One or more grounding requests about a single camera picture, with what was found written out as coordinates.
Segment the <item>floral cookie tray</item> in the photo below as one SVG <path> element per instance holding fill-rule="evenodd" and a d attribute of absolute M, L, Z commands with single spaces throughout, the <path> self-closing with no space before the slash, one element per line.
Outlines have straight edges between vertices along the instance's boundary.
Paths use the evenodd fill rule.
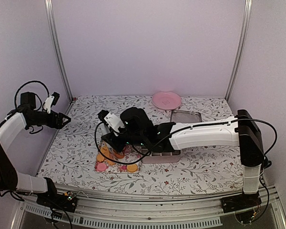
<path fill-rule="evenodd" d="M 99 149 L 101 153 L 98 153 L 96 156 L 96 172 L 98 172 L 96 170 L 97 165 L 99 163 L 105 163 L 107 165 L 107 169 L 103 171 L 104 173 L 130 173 L 126 169 L 127 165 L 124 165 L 124 163 L 133 163 L 142 157 L 141 150 L 134 150 L 130 145 L 127 145 L 121 154 L 116 153 L 115 150 L 110 148 L 110 146 L 104 141 L 99 144 Z M 138 170 L 134 173 L 138 173 L 140 170 L 141 161 L 135 164 L 138 166 Z"/>

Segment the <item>compartment tin box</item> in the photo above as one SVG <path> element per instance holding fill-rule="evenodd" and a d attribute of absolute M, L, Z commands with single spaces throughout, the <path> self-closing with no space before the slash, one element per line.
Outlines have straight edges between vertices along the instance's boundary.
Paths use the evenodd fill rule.
<path fill-rule="evenodd" d="M 167 163 L 176 163 L 181 158 L 181 151 L 176 150 L 174 152 L 162 152 L 155 153 L 152 152 L 148 156 L 142 159 L 144 164 L 167 164 Z"/>

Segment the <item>metal tongs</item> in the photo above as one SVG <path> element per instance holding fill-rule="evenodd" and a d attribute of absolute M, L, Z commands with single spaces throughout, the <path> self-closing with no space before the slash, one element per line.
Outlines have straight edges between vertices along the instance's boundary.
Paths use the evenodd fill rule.
<path fill-rule="evenodd" d="M 115 150 L 116 153 L 121 154 L 125 144 L 116 136 L 114 131 L 105 123 L 101 124 L 102 136 L 101 140 L 106 142 L 110 148 Z"/>

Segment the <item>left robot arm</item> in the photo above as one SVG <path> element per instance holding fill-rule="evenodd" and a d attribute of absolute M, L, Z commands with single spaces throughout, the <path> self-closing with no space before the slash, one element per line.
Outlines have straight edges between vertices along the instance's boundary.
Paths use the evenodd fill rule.
<path fill-rule="evenodd" d="M 11 163 L 6 152 L 12 142 L 23 130 L 31 135 L 36 134 L 34 127 L 40 130 L 47 126 L 60 130 L 70 123 L 71 119 L 62 113 L 52 110 L 59 100 L 59 93 L 47 93 L 46 100 L 36 106 L 40 97 L 33 92 L 16 91 L 14 109 L 0 123 L 0 191 L 18 192 L 23 194 L 43 194 L 42 198 L 51 207 L 61 203 L 61 196 L 50 178 L 33 177 L 18 172 Z"/>

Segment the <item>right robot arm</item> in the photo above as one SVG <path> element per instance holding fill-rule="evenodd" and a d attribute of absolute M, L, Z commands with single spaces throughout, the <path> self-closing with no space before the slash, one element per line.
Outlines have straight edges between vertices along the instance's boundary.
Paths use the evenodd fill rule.
<path fill-rule="evenodd" d="M 266 155 L 258 123 L 274 128 L 270 123 L 253 119 L 248 111 L 237 111 L 236 116 L 200 123 L 167 122 L 154 125 L 141 108 L 131 107 L 116 116 L 101 110 L 98 118 L 106 128 L 102 141 L 117 152 L 127 145 L 144 149 L 145 158 L 152 153 L 173 153 L 191 147 L 237 146 L 243 169 L 243 193 L 237 198 L 241 208 L 255 201 L 260 170 L 265 166 Z"/>

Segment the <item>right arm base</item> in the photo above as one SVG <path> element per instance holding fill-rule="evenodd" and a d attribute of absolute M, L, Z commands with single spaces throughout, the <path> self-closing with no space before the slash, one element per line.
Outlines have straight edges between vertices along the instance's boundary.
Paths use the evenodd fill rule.
<path fill-rule="evenodd" d="M 224 197 L 220 201 L 224 213 L 256 207 L 262 203 L 258 192 L 255 194 L 241 193 L 235 196 Z"/>

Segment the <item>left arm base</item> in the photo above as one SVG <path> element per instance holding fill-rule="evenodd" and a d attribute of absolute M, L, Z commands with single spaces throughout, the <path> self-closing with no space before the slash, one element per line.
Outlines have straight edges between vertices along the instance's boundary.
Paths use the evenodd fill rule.
<path fill-rule="evenodd" d="M 78 199 L 65 194 L 40 193 L 37 194 L 36 203 L 45 207 L 74 213 L 77 207 Z"/>

